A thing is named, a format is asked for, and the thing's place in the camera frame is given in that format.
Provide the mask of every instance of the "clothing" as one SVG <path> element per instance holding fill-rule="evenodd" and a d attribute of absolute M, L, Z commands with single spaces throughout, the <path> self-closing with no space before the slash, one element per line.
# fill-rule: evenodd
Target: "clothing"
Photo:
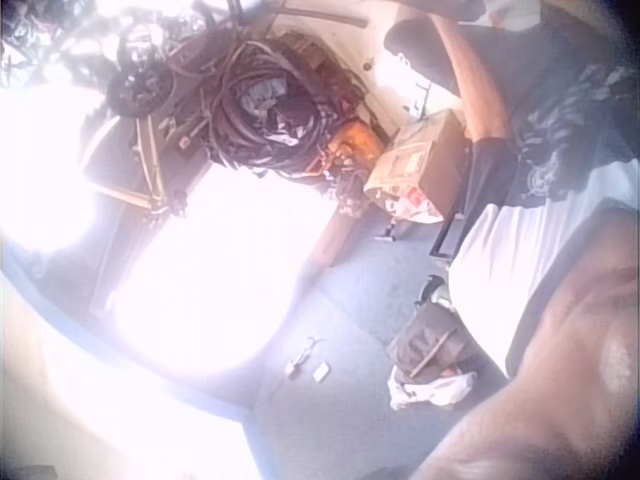
<path fill-rule="evenodd" d="M 635 72 L 592 65 L 526 116 L 513 142 L 474 145 L 450 292 L 471 334 L 509 376 L 588 240 L 590 219 L 609 208 L 637 217 L 636 92 Z"/>

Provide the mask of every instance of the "floor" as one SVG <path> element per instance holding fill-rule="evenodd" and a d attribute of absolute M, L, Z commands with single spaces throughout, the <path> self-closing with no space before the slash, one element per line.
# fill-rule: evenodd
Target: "floor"
<path fill-rule="evenodd" d="M 369 212 L 266 355 L 256 415 L 283 480 L 357 480 L 383 467 L 416 466 L 470 406 L 505 383 L 490 364 L 455 411 L 390 408 L 385 346 L 411 318 L 426 276 L 445 271 L 428 256 L 439 226 L 404 224 L 396 243 L 373 240 L 387 222 L 381 211 Z M 297 378 L 283 380 L 309 336 L 324 341 Z M 332 371 L 316 384 L 312 374 L 323 362 Z"/>

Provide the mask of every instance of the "skin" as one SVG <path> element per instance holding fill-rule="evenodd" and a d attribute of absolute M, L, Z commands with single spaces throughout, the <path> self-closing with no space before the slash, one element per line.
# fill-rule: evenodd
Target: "skin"
<path fill-rule="evenodd" d="M 452 24 L 433 20 L 472 139 L 508 138 L 504 104 L 480 60 Z M 631 217 L 594 220 L 597 234 L 547 305 L 518 376 L 463 418 L 414 480 L 583 478 L 622 450 L 638 407 L 638 223 Z M 528 452 L 530 463 L 518 455 Z M 538 471 L 545 452 L 557 476 Z"/>

